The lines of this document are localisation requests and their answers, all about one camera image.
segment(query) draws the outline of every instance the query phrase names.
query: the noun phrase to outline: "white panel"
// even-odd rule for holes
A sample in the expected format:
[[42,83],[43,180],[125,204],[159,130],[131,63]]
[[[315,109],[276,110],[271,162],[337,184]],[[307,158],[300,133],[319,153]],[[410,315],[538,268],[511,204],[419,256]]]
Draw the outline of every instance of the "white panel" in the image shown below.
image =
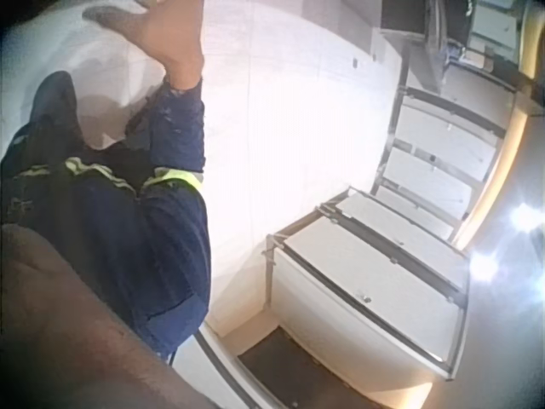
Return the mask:
[[408,251],[458,288],[465,289],[466,260],[446,243],[362,194],[354,194],[337,207]]
[[397,148],[392,149],[384,176],[458,219],[469,206],[470,186]]
[[248,409],[244,401],[215,369],[194,337],[189,338],[178,348],[173,368],[187,383],[220,407]]
[[517,19],[486,6],[478,5],[476,8],[473,32],[507,48],[517,47]]
[[410,351],[384,337],[282,251],[275,250],[274,260],[271,307],[282,327],[357,391],[367,395],[435,380]]
[[496,147],[498,145],[499,139],[497,136],[492,134],[489,130],[479,127],[477,124],[468,121],[462,117],[455,115],[452,112],[446,111],[445,109],[436,107],[435,105],[428,104],[425,101],[420,101],[417,99],[405,99],[403,102],[404,106],[413,107],[415,109],[420,109],[421,111],[428,112],[431,115],[435,115],[439,118],[442,118],[445,121],[466,130],[470,134],[476,135],[479,139],[485,141],[488,145]]
[[507,128],[513,109],[513,94],[487,79],[450,65],[441,96]]
[[419,226],[422,226],[427,231],[439,236],[441,239],[447,240],[454,230],[449,224],[425,211],[422,207],[415,206],[409,200],[403,199],[389,189],[379,187],[376,198],[397,210],[405,217],[408,217]]
[[403,107],[396,137],[435,155],[482,181],[495,148],[466,130],[410,107]]
[[286,240],[322,274],[428,352],[447,360],[460,313],[435,289],[321,218]]

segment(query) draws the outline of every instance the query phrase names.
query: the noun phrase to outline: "drawer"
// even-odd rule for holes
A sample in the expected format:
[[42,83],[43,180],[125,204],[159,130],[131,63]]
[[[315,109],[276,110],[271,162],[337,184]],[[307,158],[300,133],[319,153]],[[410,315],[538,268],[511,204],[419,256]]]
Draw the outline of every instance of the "drawer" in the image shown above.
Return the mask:
[[459,289],[466,289],[467,260],[445,242],[363,194],[354,194],[337,208],[400,246]]
[[397,148],[392,149],[384,177],[461,220],[472,188],[431,164]]
[[496,149],[448,121],[403,107],[396,138],[431,153],[474,179],[483,181]]
[[448,223],[385,187],[379,187],[376,198],[443,240],[447,240],[454,231],[454,228]]
[[506,129],[514,95],[503,87],[457,66],[449,66],[441,96]]
[[271,309],[281,326],[360,393],[410,389],[440,378],[438,368],[385,335],[283,251],[275,250],[274,261]]
[[449,359],[461,311],[434,288],[329,219],[285,244],[416,345]]

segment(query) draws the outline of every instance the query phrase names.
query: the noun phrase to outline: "white cabinet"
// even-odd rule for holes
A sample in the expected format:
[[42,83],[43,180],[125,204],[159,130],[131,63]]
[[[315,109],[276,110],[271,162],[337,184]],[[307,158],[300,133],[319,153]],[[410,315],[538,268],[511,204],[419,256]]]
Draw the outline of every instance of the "white cabinet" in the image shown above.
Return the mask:
[[271,243],[280,325],[361,394],[397,409],[413,388],[456,376],[468,316],[462,253],[364,193],[319,206]]
[[466,257],[452,246],[361,193],[343,200],[337,208],[408,251],[460,290],[465,290],[468,281]]
[[327,218],[285,244],[416,345],[449,359],[460,309],[413,273]]

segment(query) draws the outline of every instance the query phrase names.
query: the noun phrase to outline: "white tile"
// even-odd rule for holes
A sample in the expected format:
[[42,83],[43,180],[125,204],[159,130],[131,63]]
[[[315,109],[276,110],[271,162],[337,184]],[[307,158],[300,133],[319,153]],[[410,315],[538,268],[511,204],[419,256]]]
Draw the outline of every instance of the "white tile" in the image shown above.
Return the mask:
[[222,136],[207,141],[204,172],[213,276],[236,272],[253,245],[247,141],[242,132]]
[[263,310],[265,281],[265,259],[259,254],[250,257],[236,273],[213,278],[207,321],[220,337]]
[[204,54],[247,55],[253,9],[249,0],[204,2]]
[[364,143],[365,135],[372,132],[365,110],[367,94],[357,81],[327,72],[320,73],[319,88],[324,103],[319,117],[321,141],[317,147],[322,150],[324,157],[320,162],[324,165],[313,175],[322,175],[334,186],[355,183],[369,171],[373,173],[366,167],[376,154]]
[[344,38],[326,32],[321,43],[322,70],[347,77],[368,78],[371,56]]
[[254,0],[255,3],[301,17],[305,0]]
[[208,55],[203,78],[207,138],[223,139],[221,132],[241,127],[246,136],[250,58]]
[[276,9],[255,5],[250,53],[254,57],[317,66],[324,29]]
[[301,214],[305,163],[316,133],[317,70],[252,59],[250,193],[254,239]]

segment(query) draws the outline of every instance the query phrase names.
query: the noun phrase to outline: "metal cabinet frame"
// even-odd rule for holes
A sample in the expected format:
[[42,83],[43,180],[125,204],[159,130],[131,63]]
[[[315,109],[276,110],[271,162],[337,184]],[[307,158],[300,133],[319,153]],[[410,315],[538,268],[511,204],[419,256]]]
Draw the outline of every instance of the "metal cabinet frame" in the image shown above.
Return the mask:
[[[375,323],[387,334],[407,346],[415,354],[418,354],[422,358],[424,358],[445,380],[454,379],[460,365],[460,360],[462,358],[463,348],[468,330],[468,294],[470,286],[469,274],[466,285],[466,293],[463,293],[453,284],[443,278],[443,276],[439,275],[436,271],[432,270],[429,266],[412,256],[406,250],[400,248],[389,239],[386,239],[375,230],[365,226],[363,223],[338,210],[336,208],[336,205],[340,203],[343,199],[348,197],[349,190],[334,197],[332,200],[321,204],[316,208],[314,212],[307,216],[304,216],[297,222],[289,225],[288,227],[280,230],[275,234],[270,234],[267,236],[267,249],[263,252],[265,257],[267,258],[267,304],[270,305],[272,296],[271,291],[273,282],[273,268],[275,265],[274,251],[275,249],[279,248],[294,262],[296,262],[302,269],[312,275],[315,279],[317,279],[320,283],[327,287],[329,291],[331,291],[343,302],[345,302],[347,306],[357,311],[359,314],[362,314],[367,320]],[[368,198],[374,199],[370,195],[367,195],[365,193],[363,194]],[[409,220],[395,210],[392,210],[391,208],[388,209],[395,212],[399,216],[402,216],[405,220]],[[449,300],[449,302],[455,303],[460,308],[460,310],[463,312],[463,315],[462,319],[458,324],[458,328],[456,331],[457,339],[455,340],[453,348],[450,352],[449,362],[443,362],[442,360],[439,360],[436,356],[430,354],[428,351],[411,341],[405,334],[398,331],[395,327],[393,327],[384,319],[382,319],[377,314],[365,307],[364,303],[361,303],[356,297],[350,295],[339,285],[335,284],[331,279],[327,277],[326,274],[315,268],[308,260],[306,260],[303,256],[298,254],[294,249],[292,249],[288,244],[285,243],[285,240],[291,235],[301,231],[303,228],[316,222],[321,217],[328,218],[332,223],[335,223],[341,228],[346,229],[348,232],[354,234],[356,237],[363,240],[368,245],[380,251],[382,254],[387,256],[391,260],[391,262],[397,263],[409,272],[413,273],[426,285],[434,288],[437,292],[445,296],[445,298]],[[441,242],[446,243],[444,240],[441,240],[436,236],[434,237]],[[457,251],[454,248],[453,250],[456,251],[458,254],[463,255],[463,253],[461,253],[460,251]]]
[[[408,87],[407,80],[409,77],[409,69],[410,69],[410,52],[411,52],[411,46],[406,45],[403,49],[403,55],[402,55],[403,61],[402,61],[401,71],[399,74],[398,92],[395,96],[394,103],[393,103],[392,116],[390,118],[390,125],[388,127],[387,143],[386,143],[384,153],[382,154],[382,157],[381,157],[381,162],[379,164],[378,171],[376,173],[376,179],[375,179],[373,188],[371,189],[371,194],[376,195],[378,193],[379,188],[383,187],[396,193],[398,196],[411,202],[415,206],[418,206],[419,208],[424,209],[426,212],[440,219],[440,221],[445,222],[449,226],[453,227],[453,231],[449,237],[449,241],[451,242],[452,240],[454,240],[454,238],[458,234],[464,220],[472,212],[474,206],[477,204],[482,192],[485,189],[486,182],[488,178],[490,177],[491,172],[493,171],[494,166],[496,164],[497,158],[500,154],[500,151],[502,150],[502,141],[505,138],[506,130],[502,128],[501,126],[494,124],[489,119],[482,117],[476,112],[472,112],[466,107],[457,105],[456,103],[452,101],[446,100],[444,98],[441,98],[438,95],[434,95],[427,91]],[[492,135],[496,137],[496,145],[493,146],[496,149],[496,152],[495,152],[494,158],[490,162],[490,167],[487,170],[485,179],[483,181],[478,181],[476,179],[473,179],[471,176],[466,175],[462,170],[459,170],[457,169],[457,167],[450,165],[445,161],[442,161],[440,158],[436,158],[434,155],[431,155],[429,153],[424,152],[421,149],[418,149],[418,147],[415,147],[416,149],[414,149],[413,146],[410,145],[409,143],[406,143],[404,141],[397,139],[396,132],[398,128],[398,122],[399,122],[401,109],[404,106],[409,107],[409,105],[405,103],[406,99],[419,100],[419,101],[426,102],[430,106],[438,107],[446,112],[449,112],[453,118],[454,117],[463,118],[466,121],[479,126],[483,130],[488,130]],[[426,113],[432,116],[435,116],[430,112],[426,112]],[[413,193],[409,189],[404,188],[398,185],[397,183],[388,180],[384,176],[384,173],[387,168],[388,160],[390,159],[390,155],[394,148],[403,150],[404,152],[409,153],[411,156],[414,156],[415,158],[418,158],[419,160],[427,162],[430,165],[434,166],[435,168],[441,169],[447,175],[452,176],[459,181],[462,181],[464,184],[472,188],[472,194],[471,194],[469,206],[462,219],[457,219],[456,217],[450,215],[446,211],[440,209],[436,204],[433,204],[429,202],[428,200],[426,200],[425,198],[422,198],[421,196],[417,195],[416,193]]]

